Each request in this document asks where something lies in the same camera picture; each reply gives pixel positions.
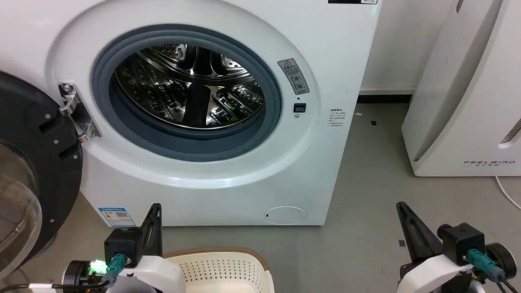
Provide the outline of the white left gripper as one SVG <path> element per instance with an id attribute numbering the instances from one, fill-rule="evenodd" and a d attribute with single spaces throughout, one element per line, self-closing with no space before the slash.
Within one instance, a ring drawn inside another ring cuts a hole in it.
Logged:
<path id="1" fill-rule="evenodd" d="M 109 293 L 186 293 L 179 265 L 163 256 L 162 206 L 154 203 L 141 225 L 142 256 L 135 268 L 125 268 Z"/>

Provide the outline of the grey warning sticker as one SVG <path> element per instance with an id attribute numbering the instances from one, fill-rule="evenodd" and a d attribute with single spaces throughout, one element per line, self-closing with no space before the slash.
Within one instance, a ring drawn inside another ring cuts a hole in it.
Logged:
<path id="1" fill-rule="evenodd" d="M 310 93 L 307 81 L 294 58 L 278 61 L 277 64 L 287 77 L 295 95 Z"/>

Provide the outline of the grey rubber door gasket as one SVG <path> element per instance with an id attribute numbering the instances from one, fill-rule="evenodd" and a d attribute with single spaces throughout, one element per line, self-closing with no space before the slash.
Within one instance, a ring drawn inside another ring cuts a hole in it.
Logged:
<path id="1" fill-rule="evenodd" d="M 163 44 L 195 45 L 240 63 L 262 89 L 264 108 L 247 122 L 221 130 L 181 129 L 154 119 L 127 98 L 114 71 L 132 54 Z M 125 32 L 97 55 L 91 85 L 97 107 L 119 135 L 139 148 L 180 161 L 216 162 L 251 152 L 274 132 L 282 115 L 281 89 L 266 59 L 236 38 L 200 26 L 157 24 Z"/>

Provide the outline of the black wall baseboard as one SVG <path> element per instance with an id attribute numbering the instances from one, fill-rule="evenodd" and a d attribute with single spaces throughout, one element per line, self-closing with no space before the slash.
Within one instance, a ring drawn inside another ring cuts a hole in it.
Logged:
<path id="1" fill-rule="evenodd" d="M 357 104 L 409 104 L 411 94 L 359 95 Z"/>

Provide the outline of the blue energy label sticker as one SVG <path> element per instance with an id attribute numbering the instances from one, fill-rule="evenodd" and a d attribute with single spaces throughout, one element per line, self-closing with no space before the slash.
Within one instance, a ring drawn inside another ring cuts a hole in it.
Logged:
<path id="1" fill-rule="evenodd" d="M 111 227 L 136 227 L 125 208 L 98 208 L 98 210 Z"/>

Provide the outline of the metal door hinge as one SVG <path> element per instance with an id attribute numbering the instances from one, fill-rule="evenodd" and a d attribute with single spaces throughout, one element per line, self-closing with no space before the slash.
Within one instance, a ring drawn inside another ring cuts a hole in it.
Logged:
<path id="1" fill-rule="evenodd" d="M 58 84 L 58 90 L 64 103 L 64 106 L 59 108 L 59 112 L 73 123 L 78 141 L 86 143 L 93 137 L 102 137 L 77 91 L 76 85 L 72 82 L 62 82 Z"/>

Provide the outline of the white front-load washing machine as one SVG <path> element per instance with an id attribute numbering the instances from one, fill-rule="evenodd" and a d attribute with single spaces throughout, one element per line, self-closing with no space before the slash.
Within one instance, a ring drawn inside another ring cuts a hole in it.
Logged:
<path id="1" fill-rule="evenodd" d="M 376 32 L 376 5 L 328 0 L 0 0 L 0 72 L 64 106 L 59 83 L 76 85 L 102 137 L 80 143 L 79 193 L 98 208 L 125 208 L 136 226 L 160 203 L 165 226 L 272 225 L 279 206 L 305 210 L 297 225 L 323 225 Z M 282 115 L 244 155 L 187 162 L 156 155 L 119 135 L 93 99 L 98 54 L 125 32 L 157 24 L 208 28 L 266 59 Z M 278 61 L 294 58 L 310 93 L 295 95 Z M 327 126 L 329 111 L 347 113 Z"/>

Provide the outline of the round filter cover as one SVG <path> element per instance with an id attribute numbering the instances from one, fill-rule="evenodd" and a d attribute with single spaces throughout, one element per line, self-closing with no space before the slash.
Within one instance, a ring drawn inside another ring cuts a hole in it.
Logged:
<path id="1" fill-rule="evenodd" d="M 305 210 L 294 206 L 279 206 L 264 213 L 264 219 L 272 225 L 297 225 L 306 218 Z"/>

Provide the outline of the stainless steel washing machine drum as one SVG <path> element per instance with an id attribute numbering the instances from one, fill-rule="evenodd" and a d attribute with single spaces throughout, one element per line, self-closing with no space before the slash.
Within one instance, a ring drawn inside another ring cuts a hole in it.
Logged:
<path id="1" fill-rule="evenodd" d="M 240 63 L 195 45 L 140 50 L 117 66 L 114 78 L 137 108 L 181 129 L 231 128 L 265 105 L 262 89 Z"/>

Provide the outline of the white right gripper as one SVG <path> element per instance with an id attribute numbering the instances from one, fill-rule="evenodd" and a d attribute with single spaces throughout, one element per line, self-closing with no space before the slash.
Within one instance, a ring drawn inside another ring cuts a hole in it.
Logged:
<path id="1" fill-rule="evenodd" d="M 406 202 L 398 202 L 396 209 L 411 258 L 401 267 L 399 293 L 441 293 L 443 285 L 473 268 L 466 254 L 460 258 L 463 265 L 442 255 L 439 238 Z"/>

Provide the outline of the small printed text sticker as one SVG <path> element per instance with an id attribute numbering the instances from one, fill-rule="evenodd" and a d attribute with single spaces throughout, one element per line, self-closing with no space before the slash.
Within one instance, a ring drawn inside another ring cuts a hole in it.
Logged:
<path id="1" fill-rule="evenodd" d="M 329 111 L 327 126 L 329 127 L 342 127 L 346 120 L 347 113 L 341 108 L 333 108 Z"/>

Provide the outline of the cream perforated laundry basket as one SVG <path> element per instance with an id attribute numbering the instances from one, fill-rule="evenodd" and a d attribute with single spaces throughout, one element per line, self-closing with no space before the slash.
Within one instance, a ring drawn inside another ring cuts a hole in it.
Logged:
<path id="1" fill-rule="evenodd" d="M 248 248 L 188 249 L 163 257 L 181 267 L 186 293 L 275 293 L 268 263 Z"/>

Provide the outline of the black round washer door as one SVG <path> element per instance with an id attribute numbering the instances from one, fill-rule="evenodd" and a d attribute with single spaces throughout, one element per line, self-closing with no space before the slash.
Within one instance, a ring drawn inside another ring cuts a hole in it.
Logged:
<path id="1" fill-rule="evenodd" d="M 83 154 L 58 105 L 0 72 L 0 280 L 37 255 L 76 202 Z"/>

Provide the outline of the white air purifier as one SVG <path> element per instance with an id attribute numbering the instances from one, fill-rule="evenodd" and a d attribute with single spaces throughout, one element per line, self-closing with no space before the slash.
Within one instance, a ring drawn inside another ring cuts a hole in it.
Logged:
<path id="1" fill-rule="evenodd" d="M 521 0 L 453 0 L 402 124 L 419 177 L 521 177 Z"/>

